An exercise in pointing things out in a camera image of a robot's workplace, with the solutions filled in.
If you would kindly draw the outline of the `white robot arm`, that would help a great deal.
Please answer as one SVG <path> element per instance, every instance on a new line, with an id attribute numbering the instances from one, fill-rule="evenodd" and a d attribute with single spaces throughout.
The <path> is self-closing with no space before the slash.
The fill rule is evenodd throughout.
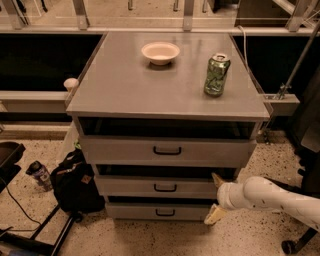
<path id="1" fill-rule="evenodd" d="M 218 203 L 205 217 L 206 225 L 214 225 L 228 211 L 248 209 L 282 211 L 310 228 L 320 231 L 320 199 L 285 190 L 274 182 L 260 177 L 247 178 L 243 183 L 227 182 L 212 174 Z"/>

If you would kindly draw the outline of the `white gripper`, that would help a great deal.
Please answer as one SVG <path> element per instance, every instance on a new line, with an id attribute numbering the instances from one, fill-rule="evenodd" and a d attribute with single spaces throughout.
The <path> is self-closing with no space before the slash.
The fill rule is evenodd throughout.
<path id="1" fill-rule="evenodd" d="M 218 188 L 217 200 L 219 205 L 213 204 L 210 208 L 204 220 L 206 225 L 214 225 L 227 214 L 226 210 L 242 209 L 246 207 L 247 203 L 242 184 L 233 182 L 225 183 L 225 180 L 216 173 L 212 174 L 212 178 L 215 186 Z"/>

